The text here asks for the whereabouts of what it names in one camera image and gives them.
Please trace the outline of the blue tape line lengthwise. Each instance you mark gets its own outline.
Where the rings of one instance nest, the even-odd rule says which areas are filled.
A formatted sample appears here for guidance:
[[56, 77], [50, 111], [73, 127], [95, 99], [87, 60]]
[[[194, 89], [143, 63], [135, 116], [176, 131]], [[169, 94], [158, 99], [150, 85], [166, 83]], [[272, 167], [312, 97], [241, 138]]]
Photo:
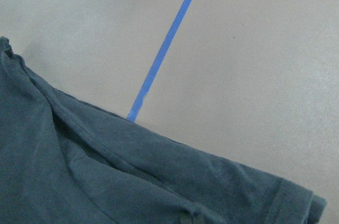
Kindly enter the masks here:
[[154, 61], [140, 87], [140, 90], [138, 94], [136, 95], [136, 98], [133, 102], [133, 105], [131, 106], [129, 113], [127, 115], [127, 120], [131, 122], [135, 122], [137, 119], [137, 116], [143, 106], [144, 100], [148, 94], [148, 92], [151, 89], [151, 86], [158, 74], [158, 71], [166, 57], [166, 54], [174, 40], [174, 37], [176, 36], [176, 33], [190, 7], [192, 0], [183, 0], [158, 52], [157, 55], [154, 58]]

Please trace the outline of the black printed t-shirt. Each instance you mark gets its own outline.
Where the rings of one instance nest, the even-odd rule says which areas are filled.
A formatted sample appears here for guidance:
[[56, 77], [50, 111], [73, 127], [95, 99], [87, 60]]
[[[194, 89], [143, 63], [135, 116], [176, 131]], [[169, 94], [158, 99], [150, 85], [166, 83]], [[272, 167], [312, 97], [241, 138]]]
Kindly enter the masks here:
[[1, 223], [319, 223], [326, 204], [52, 87], [1, 37]]

